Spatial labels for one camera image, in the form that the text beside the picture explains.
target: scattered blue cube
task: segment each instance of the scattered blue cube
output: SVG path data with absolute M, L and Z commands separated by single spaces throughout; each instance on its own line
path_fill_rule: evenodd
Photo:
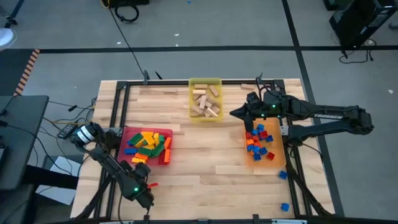
M 282 206 L 280 207 L 280 209 L 282 209 L 282 211 L 284 212 L 288 212 L 289 211 L 289 204 L 287 203 L 282 203 Z
M 253 155 L 253 159 L 254 159 L 254 161 L 259 161 L 259 160 L 261 160 L 261 156 L 260 156 L 260 154 L 258 154 L 258 153 L 254 153 L 254 155 Z
M 267 149 L 265 148 L 265 147 L 262 147 L 260 150 L 259 150 L 259 152 L 260 152 L 260 154 L 261 155 L 265 155 L 265 154 L 267 154 Z
M 251 131 L 251 134 L 252 134 L 253 136 L 256 136 L 256 135 L 259 134 L 259 131 L 256 130 L 256 129 L 253 129 L 253 131 Z
M 264 125 L 262 124 L 257 125 L 257 130 L 264 130 Z
M 253 152 L 254 153 L 259 153 L 259 151 L 260 151 L 260 147 L 254 146 Z
M 287 177 L 287 173 L 285 171 L 281 170 L 279 172 L 279 178 L 286 180 L 286 177 Z
M 268 137 L 266 138 L 266 142 L 272 142 L 274 140 L 274 138 L 272 137 L 272 135 L 268 135 Z
M 254 149 L 254 146 L 253 145 L 248 145 L 248 152 L 250 152 L 251 150 L 253 150 Z
M 125 149 L 124 153 L 127 155 L 133 155 L 135 153 L 137 153 L 138 149 Z

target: wooden table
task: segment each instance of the wooden table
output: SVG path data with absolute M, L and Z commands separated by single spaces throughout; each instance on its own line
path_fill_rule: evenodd
M 287 94 L 304 99 L 299 79 L 285 79 Z M 93 121 L 109 126 L 117 81 L 102 81 Z M 123 91 L 119 108 L 123 103 Z M 194 124 L 188 117 L 188 86 L 134 86 L 129 92 L 126 125 L 169 128 L 174 131 L 172 161 L 169 167 L 151 167 L 148 183 L 153 188 L 155 206 L 151 220 L 293 218 L 293 209 L 282 212 L 281 203 L 290 203 L 287 180 L 279 179 L 280 169 L 248 168 L 241 156 L 244 150 L 243 122 L 229 115 L 246 101 L 250 90 L 240 85 L 223 85 L 224 119 L 220 123 Z M 116 126 L 121 109 L 118 109 Z M 295 124 L 311 125 L 310 120 Z M 317 140 L 306 144 L 317 148 Z M 323 165 L 317 152 L 299 148 L 307 187 L 318 201 L 334 212 Z M 100 165 L 88 158 L 81 168 L 71 217 L 77 216 L 98 188 Z M 300 212 L 304 206 L 296 186 Z M 108 190 L 103 197 L 101 216 L 105 216 Z M 112 219 L 117 220 L 120 190 L 116 185 Z M 122 200 L 123 220 L 142 220 L 146 210 L 137 202 Z

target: metal frame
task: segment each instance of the metal frame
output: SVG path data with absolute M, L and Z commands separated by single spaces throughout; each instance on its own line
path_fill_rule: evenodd
M 285 92 L 285 84 L 283 80 L 263 80 L 265 84 L 270 84 L 271 88 L 275 90 L 275 88 L 278 86 L 282 91 Z M 240 85 L 242 83 L 246 84 L 256 84 L 254 79 L 250 80 L 245 80 L 245 79 L 239 79 L 239 80 L 223 80 L 224 85 Z M 188 80 L 147 80 L 148 85 L 185 85 L 188 86 Z M 130 88 L 136 85 L 144 85 L 143 81 L 118 81 L 116 85 L 116 92 L 114 96 L 114 102 L 113 102 L 113 108 L 112 108 L 112 114 L 111 114 L 111 121 L 109 122 L 109 127 L 113 128 L 116 122 L 116 114 L 119 108 L 119 99 L 120 99 L 120 94 L 121 90 L 124 90 L 124 99 L 123 99 L 123 105 L 122 105 L 122 112 L 121 112 L 121 119 L 120 119 L 120 127 L 124 127 L 125 121 L 126 121 L 126 114 L 127 114 L 127 105 L 129 101 L 129 93 L 130 93 Z M 292 121 L 289 119 L 287 120 L 288 125 L 292 124 Z M 296 170 L 297 174 L 300 176 L 300 178 L 303 180 L 305 183 L 304 179 L 304 174 L 303 174 L 303 167 L 302 163 L 300 160 L 300 154 L 299 150 L 297 147 L 293 148 L 294 154 L 295 154 L 295 163 L 296 163 Z M 285 151 L 285 157 L 286 159 L 290 159 L 289 157 L 289 152 L 286 147 L 284 147 Z M 99 180 L 99 184 L 103 183 L 105 177 L 106 177 L 106 172 L 104 169 L 101 171 L 101 177 Z M 298 218 L 301 216 L 300 214 L 300 208 L 299 208 L 299 202 L 297 198 L 297 192 L 295 189 L 295 183 L 294 180 L 291 178 L 289 175 L 288 171 L 288 182 L 289 182 L 289 189 L 290 189 L 290 195 L 292 197 L 292 205 L 293 205 L 293 210 L 294 210 L 294 215 L 295 218 Z M 95 210 L 94 210 L 94 218 L 106 218 L 108 220 L 111 220 L 111 215 L 112 215 L 112 210 L 113 210 L 113 203 L 114 203 L 114 191 L 116 187 L 116 181 L 113 180 L 110 185 L 110 191 L 108 195 L 108 202 L 106 206 L 106 215 L 105 217 L 100 217 L 100 210 L 101 210 L 101 204 L 102 204 L 102 199 L 98 201 Z M 303 202 L 305 205 L 305 213 L 307 215 L 312 215 L 312 210 L 309 201 L 307 200 L 306 196 L 303 194 Z M 258 222 L 271 222 L 271 219 L 259 219 L 258 215 L 253 215 L 253 219 L 251 220 L 228 220 L 230 223 L 254 223 L 256 220 Z M 179 220 L 178 223 L 191 223 L 193 220 Z M 177 220 L 161 220 L 157 222 L 173 222 L 177 223 Z

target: orange tray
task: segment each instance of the orange tray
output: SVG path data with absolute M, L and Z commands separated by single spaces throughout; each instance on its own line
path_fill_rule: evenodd
M 277 118 L 267 118 L 256 119 L 254 121 L 254 128 L 257 128 L 258 124 L 263 124 L 264 129 L 267 131 L 268 135 L 272 135 L 274 140 L 272 142 L 266 142 L 266 140 L 262 140 L 261 145 L 267 149 L 268 152 L 272 152 L 275 154 L 274 159 L 271 161 L 266 158 L 267 154 L 261 156 L 261 160 L 254 161 L 253 156 L 247 150 L 246 145 L 246 131 L 244 134 L 244 150 L 246 152 L 246 165 L 249 167 L 269 167 L 269 168 L 280 168 L 286 165 L 285 151 L 284 151 L 284 143 L 282 141 L 282 135 L 280 134 L 280 125 L 279 120 Z

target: yellow container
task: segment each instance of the yellow container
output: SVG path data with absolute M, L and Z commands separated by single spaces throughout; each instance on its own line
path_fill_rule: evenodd
M 219 95 L 217 97 L 214 97 L 213 93 L 209 88 L 207 88 L 206 93 L 215 99 L 216 101 L 220 102 L 220 112 L 218 113 L 218 118 L 206 118 L 204 116 L 201 117 L 195 117 L 191 115 L 191 106 L 195 105 L 195 101 L 193 100 L 193 93 L 192 91 L 195 89 L 195 84 L 208 84 L 208 85 L 213 85 L 216 90 L 218 91 Z M 222 81 L 220 78 L 190 78 L 189 79 L 189 117 L 191 118 L 192 121 L 221 121 L 223 119 L 223 92 L 222 92 Z

